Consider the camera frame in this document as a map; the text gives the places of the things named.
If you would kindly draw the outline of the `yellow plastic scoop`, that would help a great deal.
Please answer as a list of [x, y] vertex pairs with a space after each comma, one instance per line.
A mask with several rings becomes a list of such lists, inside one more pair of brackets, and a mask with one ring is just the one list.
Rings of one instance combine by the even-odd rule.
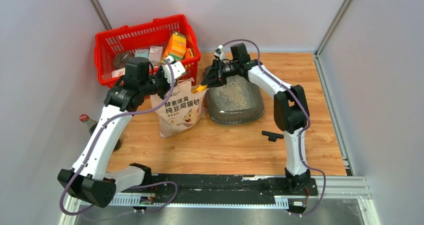
[[206, 90], [207, 88], [208, 88], [208, 85], [199, 85], [197, 88], [193, 89], [191, 91], [191, 93], [196, 94], [196, 93], [199, 93], [199, 92]]

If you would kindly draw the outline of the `cat litter bag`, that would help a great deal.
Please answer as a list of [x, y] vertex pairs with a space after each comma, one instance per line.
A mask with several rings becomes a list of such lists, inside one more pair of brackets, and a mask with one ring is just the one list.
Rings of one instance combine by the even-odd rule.
[[192, 93], [194, 78], [180, 80], [169, 100], [154, 112], [159, 119], [159, 136], [163, 139], [188, 130], [198, 123], [205, 109], [206, 91]]

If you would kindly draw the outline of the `black bag clip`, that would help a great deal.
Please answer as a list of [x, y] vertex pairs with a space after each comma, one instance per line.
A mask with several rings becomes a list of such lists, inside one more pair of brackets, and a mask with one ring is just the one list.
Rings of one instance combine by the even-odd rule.
[[281, 139], [281, 140], [284, 139], [284, 135], [283, 134], [280, 134], [280, 133], [275, 133], [275, 132], [270, 132], [270, 131], [262, 130], [261, 131], [261, 134], [263, 136], [267, 136], [267, 139], [270, 142], [276, 142], [279, 139]]

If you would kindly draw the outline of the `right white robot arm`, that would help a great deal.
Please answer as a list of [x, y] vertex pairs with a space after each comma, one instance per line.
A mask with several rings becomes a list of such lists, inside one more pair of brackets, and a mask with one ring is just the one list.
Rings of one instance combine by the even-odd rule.
[[301, 85], [292, 86], [273, 75], [260, 58], [251, 59], [246, 42], [247, 39], [232, 40], [231, 60], [225, 58], [223, 45], [219, 45], [210, 70], [198, 90], [224, 86], [229, 77], [239, 76], [265, 91], [273, 99], [274, 122], [282, 131], [285, 142], [287, 159], [284, 188], [293, 195], [310, 195], [312, 178], [304, 159], [304, 132], [311, 121], [305, 91]]

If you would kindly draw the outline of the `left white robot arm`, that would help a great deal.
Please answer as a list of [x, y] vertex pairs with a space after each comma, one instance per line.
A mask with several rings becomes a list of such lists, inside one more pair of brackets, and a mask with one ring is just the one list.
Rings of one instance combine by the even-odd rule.
[[107, 92], [100, 119], [89, 142], [71, 169], [61, 169], [57, 180], [64, 187], [60, 197], [60, 210], [76, 216], [82, 211], [70, 212], [65, 209], [66, 195], [89, 203], [92, 207], [104, 208], [110, 204], [116, 193], [136, 188], [148, 192], [153, 179], [147, 175], [148, 167], [132, 163], [117, 172], [107, 172], [107, 165], [125, 127], [145, 97], [158, 95], [162, 102], [147, 110], [153, 112], [170, 99], [177, 79], [186, 73], [180, 61], [168, 56], [166, 64], [154, 71], [151, 62], [144, 57], [134, 57], [125, 65], [125, 73]]

